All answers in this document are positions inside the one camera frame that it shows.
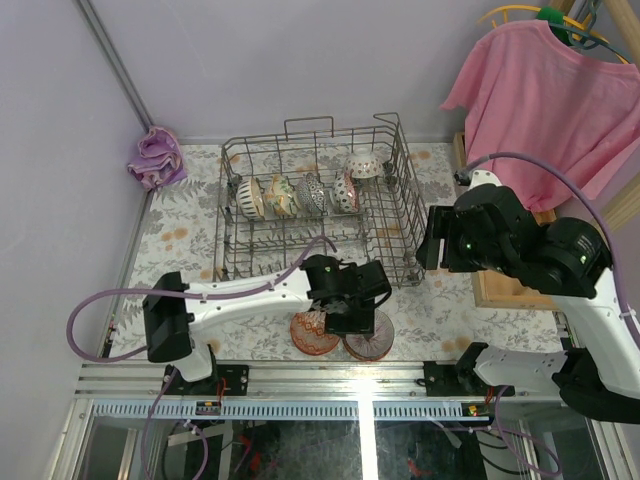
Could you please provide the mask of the orange aztec pattern bowl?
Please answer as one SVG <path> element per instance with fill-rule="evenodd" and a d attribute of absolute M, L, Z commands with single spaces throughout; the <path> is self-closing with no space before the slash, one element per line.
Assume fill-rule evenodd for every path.
<path fill-rule="evenodd" d="M 290 335 L 294 346 L 302 353 L 320 356 L 334 350 L 340 337 L 325 332 L 326 313 L 310 311 L 296 313 L 290 323 Z"/>

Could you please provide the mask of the purple striped bowl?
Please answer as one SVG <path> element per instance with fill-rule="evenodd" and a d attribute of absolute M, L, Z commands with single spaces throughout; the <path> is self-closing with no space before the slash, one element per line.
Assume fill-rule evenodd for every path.
<path fill-rule="evenodd" d="M 384 312 L 375 312 L 372 334 L 348 334 L 343 339 L 346 351 L 360 361 L 378 361 L 391 350 L 395 338 L 394 325 Z"/>

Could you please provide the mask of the orange diamond white bowl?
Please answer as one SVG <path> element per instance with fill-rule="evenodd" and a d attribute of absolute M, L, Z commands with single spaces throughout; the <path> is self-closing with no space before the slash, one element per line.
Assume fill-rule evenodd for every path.
<path fill-rule="evenodd" d="M 368 146 L 354 148 L 346 160 L 344 170 L 352 179 L 357 180 L 371 179 L 383 174 L 381 160 Z"/>

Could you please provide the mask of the brown diamond dotted bowl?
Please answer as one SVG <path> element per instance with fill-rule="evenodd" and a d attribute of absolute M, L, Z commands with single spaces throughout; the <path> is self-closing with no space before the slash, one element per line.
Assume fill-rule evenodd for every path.
<path fill-rule="evenodd" d="M 355 214 L 360 210 L 358 193 L 347 172 L 336 174 L 331 197 L 335 209 L 340 213 Z"/>

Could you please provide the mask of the navy geometric pattern bowl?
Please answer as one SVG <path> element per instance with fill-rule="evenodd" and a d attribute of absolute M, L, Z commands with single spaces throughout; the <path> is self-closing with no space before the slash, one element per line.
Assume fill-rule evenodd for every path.
<path fill-rule="evenodd" d="M 313 173 L 305 174 L 295 185 L 295 200 L 300 209 L 312 215 L 326 210 L 324 184 Z"/>

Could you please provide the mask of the orange leaf floral bowl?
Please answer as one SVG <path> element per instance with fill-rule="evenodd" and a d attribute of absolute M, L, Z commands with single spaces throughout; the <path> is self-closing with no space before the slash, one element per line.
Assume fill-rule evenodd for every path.
<path fill-rule="evenodd" d="M 265 200 L 271 211 L 280 217 L 295 217 L 299 208 L 295 200 L 294 187 L 289 179 L 281 174 L 275 174 L 265 191 Z"/>

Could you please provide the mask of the blue stroke white bowl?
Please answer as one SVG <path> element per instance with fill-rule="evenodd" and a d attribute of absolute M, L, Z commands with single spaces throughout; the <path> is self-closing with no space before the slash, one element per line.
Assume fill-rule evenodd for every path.
<path fill-rule="evenodd" d="M 263 220 L 265 205 L 259 181 L 251 176 L 242 180 L 236 193 L 236 203 L 248 220 Z"/>

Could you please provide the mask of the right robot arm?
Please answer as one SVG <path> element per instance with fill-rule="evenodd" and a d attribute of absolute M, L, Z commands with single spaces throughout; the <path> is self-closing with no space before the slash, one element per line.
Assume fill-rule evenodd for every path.
<path fill-rule="evenodd" d="M 539 223 L 488 171 L 474 173 L 453 205 L 429 209 L 416 259 L 426 270 L 494 271 L 550 297 L 579 344 L 552 353 L 473 342 L 456 364 L 467 394 L 488 386 L 557 394 L 593 420 L 639 421 L 639 346 L 622 310 L 610 248 L 589 223 L 562 217 Z"/>

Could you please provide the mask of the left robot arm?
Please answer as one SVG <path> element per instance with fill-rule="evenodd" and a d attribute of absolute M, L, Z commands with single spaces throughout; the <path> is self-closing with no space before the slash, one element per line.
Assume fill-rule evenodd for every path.
<path fill-rule="evenodd" d="M 147 359 L 173 366 L 195 393 L 208 394 L 219 381 L 207 341 L 216 326 L 258 314 L 318 312 L 329 334 L 369 335 L 391 294 L 380 261 L 359 265 L 321 254 L 276 273 L 219 283 L 188 284 L 170 272 L 142 302 Z"/>

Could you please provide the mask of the pink t-shirt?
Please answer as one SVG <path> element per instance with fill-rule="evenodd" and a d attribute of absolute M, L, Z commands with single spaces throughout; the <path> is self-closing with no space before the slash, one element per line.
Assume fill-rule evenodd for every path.
<path fill-rule="evenodd" d="M 442 104 L 466 110 L 469 159 L 517 152 L 554 166 L 595 199 L 639 145 L 639 71 L 564 45 L 541 20 L 476 42 Z"/>

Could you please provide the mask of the yellow hanger hoop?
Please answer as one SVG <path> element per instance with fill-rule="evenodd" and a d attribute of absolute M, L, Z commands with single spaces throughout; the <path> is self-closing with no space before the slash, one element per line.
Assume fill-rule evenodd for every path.
<path fill-rule="evenodd" d="M 524 4 L 510 4 L 490 10 L 477 20 L 478 24 L 489 22 L 493 29 L 498 27 L 497 18 L 502 16 L 502 23 L 509 22 L 512 12 L 535 13 L 535 19 L 545 22 L 551 33 L 565 46 L 584 53 L 594 49 L 606 49 L 621 64 L 631 64 L 631 56 L 615 47 L 609 40 L 595 29 L 602 1 L 584 1 L 578 10 L 571 14 L 563 14 L 558 7 L 536 7 Z"/>

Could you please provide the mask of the green hanger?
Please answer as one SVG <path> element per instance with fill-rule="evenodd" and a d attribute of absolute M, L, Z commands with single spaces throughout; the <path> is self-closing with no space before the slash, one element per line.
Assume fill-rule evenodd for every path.
<path fill-rule="evenodd" d="M 545 6 L 539 10 L 536 19 L 547 22 L 553 35 L 564 45 L 578 47 L 581 44 L 582 36 L 564 19 L 561 11 Z"/>

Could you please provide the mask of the crumpled purple cloth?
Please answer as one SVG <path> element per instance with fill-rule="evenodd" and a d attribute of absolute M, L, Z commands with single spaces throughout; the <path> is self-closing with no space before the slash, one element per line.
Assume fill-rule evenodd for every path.
<path fill-rule="evenodd" d="M 138 154 L 127 165 L 128 173 L 145 191 L 155 191 L 187 178 L 180 144 L 172 131 L 151 126 L 138 142 Z"/>

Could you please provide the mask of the wooden tray frame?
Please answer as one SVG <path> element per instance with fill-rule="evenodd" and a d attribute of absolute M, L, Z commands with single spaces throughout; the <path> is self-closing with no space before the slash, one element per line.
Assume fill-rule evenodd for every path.
<path fill-rule="evenodd" d="M 465 134 L 458 132 L 453 137 L 453 151 L 458 168 L 466 166 Z M 534 213 L 539 224 L 556 219 L 555 211 Z M 471 274 L 474 299 L 477 307 L 554 311 L 553 300 L 537 290 L 523 286 L 518 280 L 493 271 Z"/>

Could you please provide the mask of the aluminium rail frame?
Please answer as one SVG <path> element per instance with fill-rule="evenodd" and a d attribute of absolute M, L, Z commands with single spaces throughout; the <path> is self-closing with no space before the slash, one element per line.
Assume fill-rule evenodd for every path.
<path fill-rule="evenodd" d="M 244 362 L 222 394 L 163 390 L 167 375 L 142 360 L 85 364 L 74 396 L 120 418 L 351 420 L 371 403 L 378 420 L 470 421 L 470 407 L 486 408 L 493 392 L 447 393 L 420 362 Z"/>

